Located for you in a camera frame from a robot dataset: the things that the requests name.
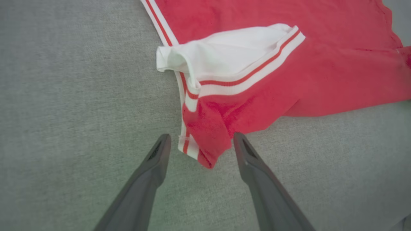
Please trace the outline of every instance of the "red stripe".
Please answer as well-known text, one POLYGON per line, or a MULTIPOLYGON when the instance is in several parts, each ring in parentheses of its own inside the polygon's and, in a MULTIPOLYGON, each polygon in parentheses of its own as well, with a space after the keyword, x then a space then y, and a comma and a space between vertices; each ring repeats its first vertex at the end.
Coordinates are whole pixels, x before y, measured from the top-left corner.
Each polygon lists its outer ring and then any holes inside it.
POLYGON ((158 26, 160 27, 161 32, 163 32, 163 35, 164 35, 164 37, 166 38, 167 43, 169 44, 169 46, 172 46, 171 40, 170 40, 170 38, 167 36, 166 31, 164 30, 163 26, 161 25, 160 20, 158 19, 157 15, 155 14, 154 9, 153 9, 153 7, 151 6, 150 2, 149 2, 148 0, 145 0, 145 2, 147 3, 148 8, 150 8, 151 13, 153 14, 155 20, 157 21, 157 24, 158 24, 158 26))
MULTIPOLYGON (((169 45, 169 46, 172 46, 171 40, 170 40, 170 38, 167 36, 166 31, 164 30, 163 25, 161 25, 161 22, 160 22, 160 20, 158 19, 156 13, 154 12, 154 9, 153 9, 153 7, 151 6, 150 2, 149 2, 148 0, 145 0, 145 2, 147 3, 148 8, 150 8, 150 11, 151 11, 151 13, 153 14, 155 20, 157 21, 157 24, 158 24, 158 26, 160 27, 160 30, 161 30, 161 32, 163 33, 164 38, 166 38, 166 41, 167 41, 168 45, 169 45)), ((185 81, 185 76, 184 76, 184 74, 183 74, 182 72, 180 72, 180 76, 181 76, 181 81, 182 81, 182 86, 183 86, 184 93, 187 92, 188 95, 189 95, 191 98, 192 98, 192 97, 195 97, 194 94, 192 94, 190 91, 187 90, 187 83, 186 83, 186 81, 185 81)), ((187 138, 190 137, 190 133, 188 132, 188 130, 186 130, 185 136, 186 136, 187 138)), ((186 140, 184 141, 184 147, 183 147, 183 152, 184 152, 185 154, 187 154, 188 143, 189 143, 189 141, 188 141, 188 139, 186 139, 186 140)))
POLYGON ((265 66, 267 66, 270 62, 274 61, 282 52, 282 49, 289 43, 291 40, 293 40, 298 34, 300 33, 300 30, 298 30, 293 36, 291 36, 285 43, 283 43, 280 47, 280 50, 278 51, 277 54, 275 54, 273 57, 265 61, 263 64, 261 64, 259 67, 254 69, 252 72, 250 72, 248 75, 244 76, 243 78, 233 81, 233 82, 221 82, 221 81, 215 81, 215 80, 205 80, 201 81, 201 85, 207 85, 207 84, 213 84, 213 85, 220 85, 220 86, 235 86, 237 84, 240 84, 246 80, 248 80, 251 76, 253 76, 255 73, 263 69, 265 66))
POLYGON ((187 139, 184 142, 184 147, 182 148, 182 152, 184 152, 185 154, 187 154, 187 149, 188 149, 188 139, 190 138, 190 133, 188 132, 187 128, 185 130, 185 136, 187 137, 187 139))

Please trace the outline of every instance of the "gray fabric surface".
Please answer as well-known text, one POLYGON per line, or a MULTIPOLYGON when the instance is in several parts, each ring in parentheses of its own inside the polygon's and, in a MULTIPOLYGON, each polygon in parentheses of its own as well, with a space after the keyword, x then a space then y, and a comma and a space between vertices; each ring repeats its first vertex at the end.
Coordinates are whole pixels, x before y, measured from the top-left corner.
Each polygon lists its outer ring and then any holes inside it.
MULTIPOLYGON (((258 229, 233 150, 211 171, 177 151, 177 83, 155 70, 139 1, 0 4, 1 230, 91 230, 162 133, 174 142, 149 229, 258 229)), ((387 4, 410 45, 410 3, 387 4)), ((411 213, 410 118, 407 101, 248 137, 317 230, 386 231, 411 213)))

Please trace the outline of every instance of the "white fabric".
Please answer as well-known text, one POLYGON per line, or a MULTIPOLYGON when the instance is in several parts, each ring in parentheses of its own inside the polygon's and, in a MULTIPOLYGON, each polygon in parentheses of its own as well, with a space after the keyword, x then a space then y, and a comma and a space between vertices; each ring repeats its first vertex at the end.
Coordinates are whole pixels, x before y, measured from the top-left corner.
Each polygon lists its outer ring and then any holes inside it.
POLYGON ((297 27, 274 24, 225 31, 186 44, 159 47, 157 70, 189 73, 191 86, 202 80, 235 81, 256 68, 248 71, 249 67, 280 52, 280 46, 297 31, 297 27))

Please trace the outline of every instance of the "striped trim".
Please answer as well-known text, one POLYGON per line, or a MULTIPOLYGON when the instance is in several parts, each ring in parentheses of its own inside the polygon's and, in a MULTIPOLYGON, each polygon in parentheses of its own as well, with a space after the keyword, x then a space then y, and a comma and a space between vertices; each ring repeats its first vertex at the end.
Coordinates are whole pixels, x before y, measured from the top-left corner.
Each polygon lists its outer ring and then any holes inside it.
MULTIPOLYGON (((154 0, 141 0, 141 2, 145 10, 147 11, 148 15, 150 16, 151 21, 153 22, 154 27, 156 28, 156 31, 163 45, 164 46, 178 45, 179 43, 178 43, 177 38, 174 36, 173 31, 171 30, 166 19, 164 18, 163 14, 158 8, 156 2, 154 0)), ((182 109, 182 106, 186 98, 185 94, 187 94, 189 97, 193 99, 198 98, 198 94, 197 95, 192 94, 190 91, 187 90, 187 80, 185 78, 185 75, 182 72, 174 72, 174 74, 176 76, 178 89, 180 91, 180 103, 181 103, 181 109, 182 109)), ((181 117, 181 135, 180 135, 180 140, 178 142, 178 149, 182 151, 183 153, 191 156, 194 159, 197 159, 197 156, 199 154, 198 145, 195 142, 193 136, 190 135, 190 133, 188 132, 182 117, 181 117)))
MULTIPOLYGON (((209 95, 236 95, 239 94, 258 81, 268 76, 271 72, 279 68, 290 53, 295 50, 305 39, 305 36, 299 31, 298 27, 294 29, 278 43, 275 50, 267 54, 264 58, 261 58, 257 62, 251 65, 252 69, 248 70, 249 73, 244 76, 238 75, 230 78, 212 77, 213 80, 203 80, 199 82, 199 87, 193 90, 188 85, 188 94, 186 97, 190 97, 195 102, 199 98, 209 95)), ((187 105, 187 108, 192 111, 193 105, 187 105)))

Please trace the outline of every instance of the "clothing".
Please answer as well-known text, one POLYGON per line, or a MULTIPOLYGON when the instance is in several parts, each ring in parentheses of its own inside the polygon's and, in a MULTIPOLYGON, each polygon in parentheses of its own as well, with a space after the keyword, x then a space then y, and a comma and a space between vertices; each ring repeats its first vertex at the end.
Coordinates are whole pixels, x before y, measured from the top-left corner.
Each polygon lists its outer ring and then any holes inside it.
POLYGON ((179 149, 207 168, 234 132, 265 129, 282 115, 411 98, 411 49, 379 0, 142 2, 167 46, 157 50, 157 69, 177 76, 179 149))

